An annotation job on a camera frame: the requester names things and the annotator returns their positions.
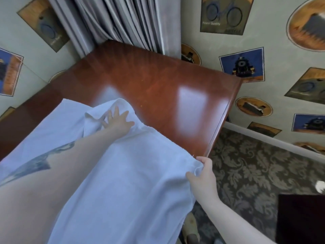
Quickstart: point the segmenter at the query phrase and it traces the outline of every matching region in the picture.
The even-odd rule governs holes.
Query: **wood grain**
[[[195,156],[209,154],[241,79],[107,41],[0,123],[0,159],[68,98],[89,106],[124,98],[139,119]]]

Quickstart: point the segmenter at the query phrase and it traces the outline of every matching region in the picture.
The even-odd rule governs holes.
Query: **baseboard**
[[[233,130],[235,132],[247,135],[247,136],[252,137],[254,139],[258,139],[258,140],[263,141],[265,143],[280,147],[280,148],[285,149],[287,151],[296,153],[296,154],[304,156],[304,157],[308,157],[310,159],[313,159],[313,160],[316,160],[316,161],[318,161],[320,163],[325,164],[325,156],[322,155],[322,154],[318,154],[316,152],[309,151],[307,149],[298,147],[296,145],[289,144],[289,143],[280,141],[278,139],[271,138],[269,136],[263,135],[261,133],[255,132],[253,130],[249,130],[249,129],[244,128],[244,127],[237,126],[237,125],[229,123],[229,122],[225,122],[224,127],[227,128],[227,129]]]

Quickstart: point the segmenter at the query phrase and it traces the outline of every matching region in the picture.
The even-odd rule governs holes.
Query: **wall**
[[[264,47],[265,81],[244,83],[239,97],[260,98],[273,107],[268,117],[253,117],[233,106],[233,124],[247,128],[251,122],[281,129],[276,139],[313,142],[325,146],[325,135],[292,132],[294,114],[323,114],[325,105],[285,97],[309,67],[325,69],[325,52],[313,52],[294,45],[286,25],[294,10],[306,0],[254,0],[243,36],[200,32],[201,0],[182,0],[182,43],[193,47],[202,66],[222,71],[219,56]]]
[[[17,14],[31,0],[0,0],[0,48],[24,57],[14,96],[0,95],[0,115],[18,107],[57,72],[79,60],[69,41],[57,53]]]

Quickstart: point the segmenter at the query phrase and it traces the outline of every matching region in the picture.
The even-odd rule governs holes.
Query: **white towel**
[[[195,198],[185,173],[203,165],[155,129],[123,99],[97,107],[64,99],[0,163],[0,180],[28,160],[91,135],[108,109],[128,110],[135,126],[113,143],[62,209],[49,244],[174,244]]]

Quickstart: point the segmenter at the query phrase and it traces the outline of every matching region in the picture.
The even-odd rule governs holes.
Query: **blue bicycle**
[[[213,0],[206,7],[206,16],[208,20],[214,21],[222,16],[226,15],[227,24],[230,27],[238,26],[243,18],[242,10],[239,7],[235,6],[235,0],[231,0],[228,6],[224,10],[220,10],[220,0]]]

